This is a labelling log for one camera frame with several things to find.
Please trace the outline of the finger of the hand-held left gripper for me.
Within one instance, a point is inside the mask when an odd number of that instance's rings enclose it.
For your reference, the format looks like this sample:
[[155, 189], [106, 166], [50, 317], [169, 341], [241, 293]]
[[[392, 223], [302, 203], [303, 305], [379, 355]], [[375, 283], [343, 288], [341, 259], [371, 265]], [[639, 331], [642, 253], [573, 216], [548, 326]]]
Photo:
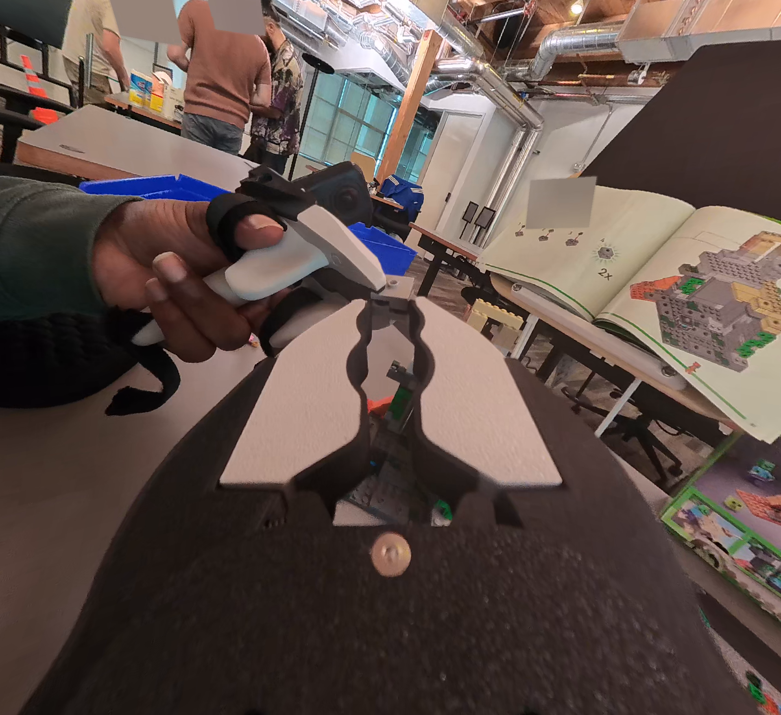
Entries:
[[327, 267], [371, 292], [386, 288], [386, 274], [377, 257], [336, 216], [312, 205], [298, 213], [298, 234], [321, 251]]

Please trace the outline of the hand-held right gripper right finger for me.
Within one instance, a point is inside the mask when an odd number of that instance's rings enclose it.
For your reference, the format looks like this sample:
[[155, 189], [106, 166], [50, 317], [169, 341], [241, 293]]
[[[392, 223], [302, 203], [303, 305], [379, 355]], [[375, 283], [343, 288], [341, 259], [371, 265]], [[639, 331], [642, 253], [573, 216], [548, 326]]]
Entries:
[[412, 302], [412, 458], [454, 521], [542, 521], [563, 487], [552, 415], [519, 368], [426, 298]]

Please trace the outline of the grey striped small brick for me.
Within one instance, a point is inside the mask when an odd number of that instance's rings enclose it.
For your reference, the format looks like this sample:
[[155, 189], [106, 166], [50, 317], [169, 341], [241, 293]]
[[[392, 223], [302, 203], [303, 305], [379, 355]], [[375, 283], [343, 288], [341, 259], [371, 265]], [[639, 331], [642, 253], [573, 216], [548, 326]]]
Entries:
[[407, 316], [409, 301], [414, 297], [415, 279], [387, 275], [385, 288], [370, 296], [372, 329], [382, 330]]

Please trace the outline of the toy brick building model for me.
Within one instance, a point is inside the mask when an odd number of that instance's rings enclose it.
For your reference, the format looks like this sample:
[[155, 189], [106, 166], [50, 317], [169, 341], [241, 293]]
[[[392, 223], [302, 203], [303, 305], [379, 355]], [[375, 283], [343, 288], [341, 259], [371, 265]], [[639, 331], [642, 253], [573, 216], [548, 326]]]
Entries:
[[[412, 319], [412, 307], [409, 310]], [[370, 471], [338, 504], [340, 525], [406, 525], [409, 522], [448, 525], [450, 505], [424, 485], [412, 458], [415, 390], [415, 345], [412, 321], [407, 360], [386, 364], [386, 392], [369, 399]]]

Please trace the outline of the person's left forearm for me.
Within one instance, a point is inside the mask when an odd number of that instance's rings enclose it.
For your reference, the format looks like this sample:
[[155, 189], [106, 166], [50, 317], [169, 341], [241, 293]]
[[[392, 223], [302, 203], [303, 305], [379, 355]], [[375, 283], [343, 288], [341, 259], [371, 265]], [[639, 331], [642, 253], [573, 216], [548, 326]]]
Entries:
[[139, 198], [90, 195], [66, 184], [1, 178], [1, 320], [98, 316], [93, 280], [99, 228]]

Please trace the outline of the wooden top office desk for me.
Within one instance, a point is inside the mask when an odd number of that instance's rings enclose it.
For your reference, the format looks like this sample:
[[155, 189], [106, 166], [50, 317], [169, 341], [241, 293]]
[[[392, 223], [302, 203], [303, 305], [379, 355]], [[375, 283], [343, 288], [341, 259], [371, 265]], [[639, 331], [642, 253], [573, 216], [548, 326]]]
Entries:
[[446, 238], [414, 222], [408, 226], [418, 236], [418, 248], [433, 257], [417, 292], [418, 297], [428, 296], [444, 265], [465, 275], [478, 288], [483, 285], [486, 273], [476, 265], [482, 252], [479, 246], [456, 238]]

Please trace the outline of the grey desk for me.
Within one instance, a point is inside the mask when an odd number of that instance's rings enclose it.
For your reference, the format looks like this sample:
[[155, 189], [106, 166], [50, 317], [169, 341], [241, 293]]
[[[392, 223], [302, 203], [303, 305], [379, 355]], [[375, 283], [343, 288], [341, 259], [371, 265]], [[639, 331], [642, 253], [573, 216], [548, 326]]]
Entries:
[[[562, 484], [398, 530], [221, 488], [281, 359], [220, 401], [2, 411], [2, 713], [757, 713], [610, 451], [501, 360]], [[217, 401], [211, 407], [211, 401]]]

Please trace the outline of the blue jacket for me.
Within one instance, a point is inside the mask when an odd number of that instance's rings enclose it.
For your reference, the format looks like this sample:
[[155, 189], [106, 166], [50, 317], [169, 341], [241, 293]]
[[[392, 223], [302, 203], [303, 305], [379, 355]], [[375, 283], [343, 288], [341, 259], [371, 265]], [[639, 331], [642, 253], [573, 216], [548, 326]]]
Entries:
[[398, 208], [383, 206], [383, 215], [404, 225], [415, 223], [424, 203], [422, 187], [405, 178], [391, 175], [383, 181], [379, 192], [383, 199], [392, 199], [400, 206]]

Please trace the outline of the black office chair base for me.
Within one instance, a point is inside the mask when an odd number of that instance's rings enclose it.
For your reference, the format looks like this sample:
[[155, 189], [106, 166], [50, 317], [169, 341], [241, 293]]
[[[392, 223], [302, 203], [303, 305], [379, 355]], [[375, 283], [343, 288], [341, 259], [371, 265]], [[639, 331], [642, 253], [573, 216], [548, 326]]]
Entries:
[[[585, 410], [591, 415], [599, 417], [600, 422], [607, 420], [609, 416], [607, 409], [594, 406], [590, 401], [581, 397], [581, 394], [572, 392], [566, 386], [561, 386], [561, 392], [570, 401], [571, 411], [574, 414]], [[652, 419], [643, 413], [636, 417], [618, 413], [609, 421], [600, 437], [607, 440], [608, 444], [617, 441], [624, 444], [636, 442], [656, 473], [655, 484], [667, 488], [683, 477], [683, 464], [678, 456], [650, 431], [651, 423]]]

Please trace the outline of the pale side table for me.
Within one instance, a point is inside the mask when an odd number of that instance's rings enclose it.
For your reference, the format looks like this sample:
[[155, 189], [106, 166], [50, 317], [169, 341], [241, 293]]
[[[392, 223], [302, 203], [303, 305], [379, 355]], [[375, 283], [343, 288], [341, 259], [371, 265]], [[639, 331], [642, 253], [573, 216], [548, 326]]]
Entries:
[[243, 158], [89, 105], [26, 132], [15, 160], [39, 169], [115, 180], [183, 174], [227, 191], [249, 175]]

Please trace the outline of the open instruction booklet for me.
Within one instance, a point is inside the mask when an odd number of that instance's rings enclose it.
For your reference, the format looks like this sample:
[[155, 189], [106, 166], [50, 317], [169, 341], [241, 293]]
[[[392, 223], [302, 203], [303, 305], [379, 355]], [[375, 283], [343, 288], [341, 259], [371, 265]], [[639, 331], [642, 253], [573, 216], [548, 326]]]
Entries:
[[779, 438], [778, 221], [597, 185], [588, 225], [523, 212], [477, 266], [654, 355], [756, 439]]

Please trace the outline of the green toy set box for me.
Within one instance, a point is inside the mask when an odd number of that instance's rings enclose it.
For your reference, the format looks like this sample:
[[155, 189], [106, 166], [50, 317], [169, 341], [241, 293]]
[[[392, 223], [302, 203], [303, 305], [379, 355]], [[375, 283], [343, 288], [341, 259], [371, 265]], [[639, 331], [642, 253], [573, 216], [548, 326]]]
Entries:
[[669, 532], [780, 621], [780, 440], [734, 433], [661, 513]]

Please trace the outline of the black round pad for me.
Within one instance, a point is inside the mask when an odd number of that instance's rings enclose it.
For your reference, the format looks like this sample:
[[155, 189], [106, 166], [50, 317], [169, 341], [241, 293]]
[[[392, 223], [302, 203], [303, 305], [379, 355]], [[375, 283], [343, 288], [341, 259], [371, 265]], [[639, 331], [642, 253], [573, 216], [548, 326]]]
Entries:
[[55, 313], [1, 322], [1, 408], [59, 407], [122, 378], [137, 360], [112, 341], [101, 317]]

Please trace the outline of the black backdrop board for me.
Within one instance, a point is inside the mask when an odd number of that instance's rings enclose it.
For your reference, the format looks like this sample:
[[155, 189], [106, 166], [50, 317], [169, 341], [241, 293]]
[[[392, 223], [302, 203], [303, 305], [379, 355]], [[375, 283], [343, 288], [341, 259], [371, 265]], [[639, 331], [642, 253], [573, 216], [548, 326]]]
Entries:
[[705, 46], [583, 172], [780, 219], [780, 41]]

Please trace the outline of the wooden post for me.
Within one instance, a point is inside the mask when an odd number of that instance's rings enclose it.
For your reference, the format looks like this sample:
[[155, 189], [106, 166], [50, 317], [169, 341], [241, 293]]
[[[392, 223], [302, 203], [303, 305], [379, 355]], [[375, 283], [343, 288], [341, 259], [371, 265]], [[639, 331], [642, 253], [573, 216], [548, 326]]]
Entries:
[[376, 174], [380, 182], [397, 170], [442, 42], [442, 37], [435, 30], [427, 30], [419, 43], [405, 94]]

